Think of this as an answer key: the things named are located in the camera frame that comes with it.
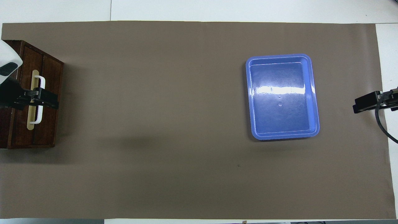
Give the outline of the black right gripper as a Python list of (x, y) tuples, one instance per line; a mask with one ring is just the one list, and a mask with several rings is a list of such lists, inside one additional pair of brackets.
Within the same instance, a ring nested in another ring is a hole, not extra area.
[(380, 109), (384, 110), (389, 108), (391, 111), (398, 110), (398, 88), (394, 88), (383, 93), (381, 91), (373, 91), (354, 99), (354, 114), (374, 110), (379, 98), (381, 99)]

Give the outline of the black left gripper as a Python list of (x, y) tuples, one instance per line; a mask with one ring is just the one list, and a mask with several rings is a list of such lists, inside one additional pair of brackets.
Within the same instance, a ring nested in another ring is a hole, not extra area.
[(30, 91), (30, 96), (26, 95), (29, 90), (22, 88), (14, 77), (9, 76), (0, 85), (0, 107), (15, 108), (23, 110), (29, 103), (40, 103), (43, 106), (57, 110), (59, 108), (58, 95), (47, 91), (34, 88)]

